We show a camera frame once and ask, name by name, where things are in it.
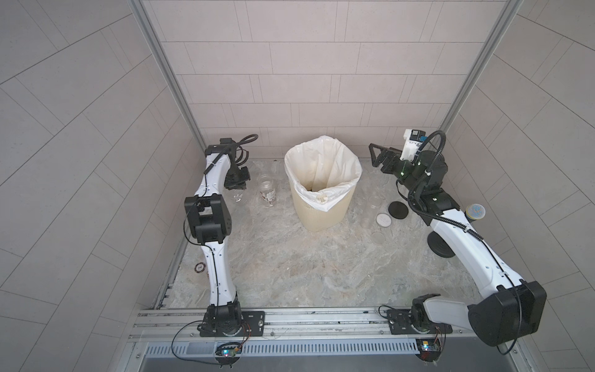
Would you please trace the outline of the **black lid glass jar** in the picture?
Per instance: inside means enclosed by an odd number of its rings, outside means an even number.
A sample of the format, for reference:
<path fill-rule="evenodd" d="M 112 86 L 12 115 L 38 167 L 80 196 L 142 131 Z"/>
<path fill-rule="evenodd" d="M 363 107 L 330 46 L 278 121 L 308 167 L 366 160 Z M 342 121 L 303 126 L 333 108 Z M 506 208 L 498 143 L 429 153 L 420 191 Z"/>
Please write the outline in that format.
<path fill-rule="evenodd" d="M 381 171 L 379 167 L 373 167 L 370 162 L 366 163 L 367 187 L 371 192 L 379 192 L 385 187 L 392 185 L 394 176 Z"/>

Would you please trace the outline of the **white jar lid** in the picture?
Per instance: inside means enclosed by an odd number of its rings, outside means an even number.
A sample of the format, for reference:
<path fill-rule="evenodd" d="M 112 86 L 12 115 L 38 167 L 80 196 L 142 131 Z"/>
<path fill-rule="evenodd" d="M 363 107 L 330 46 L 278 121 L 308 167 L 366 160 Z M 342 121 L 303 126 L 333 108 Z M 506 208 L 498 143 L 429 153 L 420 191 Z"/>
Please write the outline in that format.
<path fill-rule="evenodd" d="M 379 213 L 376 217 L 376 222 L 383 228 L 388 228 L 392 224 L 392 218 L 386 213 Z"/>

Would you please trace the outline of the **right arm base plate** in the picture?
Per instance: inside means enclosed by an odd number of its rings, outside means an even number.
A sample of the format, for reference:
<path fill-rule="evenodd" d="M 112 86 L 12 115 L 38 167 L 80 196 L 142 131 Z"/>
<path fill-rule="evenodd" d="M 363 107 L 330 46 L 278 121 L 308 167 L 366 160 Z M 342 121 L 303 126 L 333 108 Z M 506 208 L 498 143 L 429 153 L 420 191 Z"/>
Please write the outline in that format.
<path fill-rule="evenodd" d="M 415 328 L 410 309 L 389 308 L 384 310 L 391 335 L 436 335 L 451 334 L 453 328 L 444 323 L 426 323 Z"/>

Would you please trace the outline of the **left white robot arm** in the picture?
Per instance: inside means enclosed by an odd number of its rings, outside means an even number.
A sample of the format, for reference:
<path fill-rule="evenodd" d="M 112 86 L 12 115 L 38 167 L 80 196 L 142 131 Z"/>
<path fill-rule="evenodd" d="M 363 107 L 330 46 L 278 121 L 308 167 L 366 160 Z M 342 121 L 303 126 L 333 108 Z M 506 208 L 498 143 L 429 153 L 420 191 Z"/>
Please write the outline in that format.
<path fill-rule="evenodd" d="M 232 217 L 223 190 L 246 189 L 250 180 L 245 166 L 249 154 L 243 151 L 246 141 L 257 139 L 249 135 L 239 142 L 222 138 L 205 150 L 206 169 L 195 195 L 184 200 L 187 227 L 194 245 L 201 247 L 209 271 L 211 288 L 206 322 L 241 323 L 241 308 L 235 285 L 232 283 L 227 248 L 232 233 Z"/>

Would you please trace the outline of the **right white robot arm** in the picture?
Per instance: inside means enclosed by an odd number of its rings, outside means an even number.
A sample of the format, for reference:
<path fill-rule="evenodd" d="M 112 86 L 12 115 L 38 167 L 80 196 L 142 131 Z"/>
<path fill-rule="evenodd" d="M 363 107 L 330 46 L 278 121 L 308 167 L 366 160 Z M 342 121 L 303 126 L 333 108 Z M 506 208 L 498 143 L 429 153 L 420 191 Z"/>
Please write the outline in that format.
<path fill-rule="evenodd" d="M 421 149 L 413 161 L 401 150 L 369 146 L 372 164 L 406 187 L 409 209 L 432 228 L 429 240 L 440 257 L 457 257 L 470 273 L 482 297 L 466 305 L 439 294 L 412 302 L 411 321 L 420 333 L 438 324 L 474 331 L 490 347 L 536 333 L 542 321 L 547 294 L 537 281 L 528 282 L 510 268 L 474 229 L 457 202 L 442 187 L 448 171 L 440 150 Z"/>

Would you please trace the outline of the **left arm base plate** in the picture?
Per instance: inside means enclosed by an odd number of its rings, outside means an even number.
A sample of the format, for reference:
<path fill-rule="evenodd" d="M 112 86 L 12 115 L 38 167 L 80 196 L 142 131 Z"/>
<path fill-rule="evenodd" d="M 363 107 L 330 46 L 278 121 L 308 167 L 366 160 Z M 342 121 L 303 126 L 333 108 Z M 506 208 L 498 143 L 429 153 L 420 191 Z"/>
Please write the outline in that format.
<path fill-rule="evenodd" d="M 264 311 L 236 311 L 208 309 L 197 326 L 201 337 L 263 336 Z"/>

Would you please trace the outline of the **white lid rose tea jar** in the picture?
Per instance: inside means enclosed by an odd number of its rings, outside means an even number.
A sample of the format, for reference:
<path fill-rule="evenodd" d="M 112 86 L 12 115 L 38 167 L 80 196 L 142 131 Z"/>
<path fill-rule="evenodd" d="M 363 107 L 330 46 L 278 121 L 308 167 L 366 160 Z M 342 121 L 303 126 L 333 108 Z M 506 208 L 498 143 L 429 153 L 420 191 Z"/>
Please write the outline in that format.
<path fill-rule="evenodd" d="M 258 178 L 260 197 L 267 206 L 274 206 L 277 200 L 276 184 L 274 179 L 267 174 L 260 175 Z"/>

